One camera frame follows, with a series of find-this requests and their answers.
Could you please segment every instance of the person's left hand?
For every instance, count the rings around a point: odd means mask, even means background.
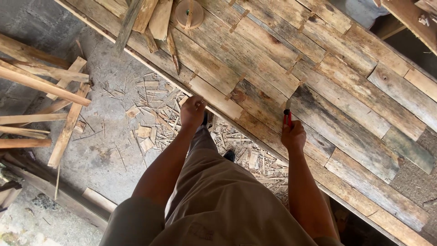
[[[188,98],[180,109],[181,129],[197,129],[203,122],[207,102],[200,96]]]

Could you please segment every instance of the person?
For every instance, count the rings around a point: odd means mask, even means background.
[[[218,153],[205,107],[198,96],[183,104],[180,132],[112,213],[100,245],[341,246],[306,164],[302,123],[282,131],[290,160],[287,209],[249,171]]]

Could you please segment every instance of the shoe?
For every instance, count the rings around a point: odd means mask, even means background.
[[[228,150],[228,151],[223,155],[223,157],[224,157],[225,159],[227,159],[227,160],[230,160],[230,161],[234,162],[234,160],[235,160],[235,153],[234,153],[233,150]]]
[[[208,124],[208,112],[204,111],[203,112],[203,122],[202,122],[202,125],[206,126],[206,124]]]

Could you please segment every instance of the concrete floor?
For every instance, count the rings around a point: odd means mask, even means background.
[[[74,61],[81,54],[75,43],[75,39],[79,40],[88,61],[87,72],[94,83],[93,91],[88,94],[92,103],[82,109],[80,120],[85,120],[95,132],[102,130],[104,120],[105,134],[100,132],[76,140],[93,134],[88,126],[82,135],[73,133],[71,140],[76,141],[70,141],[63,155],[61,178],[79,192],[90,187],[116,204],[121,203],[131,195],[146,165],[150,165],[159,154],[151,149],[146,153],[145,163],[142,162],[140,150],[134,140],[130,139],[129,130],[136,128],[139,122],[146,126],[153,124],[154,119],[141,113],[135,119],[127,119],[125,110],[133,105],[132,100],[138,100],[136,82],[143,78],[147,81],[161,81],[160,89],[164,89],[166,82],[151,75],[145,77],[145,74],[150,73],[149,69],[126,53],[119,59],[113,58],[112,43],[76,20],[54,1],[15,0],[13,4],[6,1],[0,0],[2,7],[8,6],[0,9],[1,33],[69,61]],[[107,93],[102,93],[106,81],[109,89],[125,90],[126,95],[117,97],[120,100],[109,98]],[[30,114],[50,103],[51,100],[44,97],[44,93],[0,80],[0,115]],[[55,140],[62,130],[63,122],[43,122],[32,127],[50,130],[49,137]],[[437,155],[436,137],[430,131],[418,142]],[[112,154],[115,146],[121,150],[127,171],[118,155]],[[33,153],[37,161],[45,165],[53,147],[54,143],[51,148],[35,148]],[[423,202],[437,198],[436,183],[436,171],[427,175],[415,165],[405,162],[391,185],[422,206]],[[34,187],[24,185],[16,202],[0,219],[0,246],[85,246],[99,243],[102,234],[65,209],[51,210],[36,206],[32,200],[38,194],[40,192]],[[437,207],[427,211],[431,219],[421,235],[437,246]]]

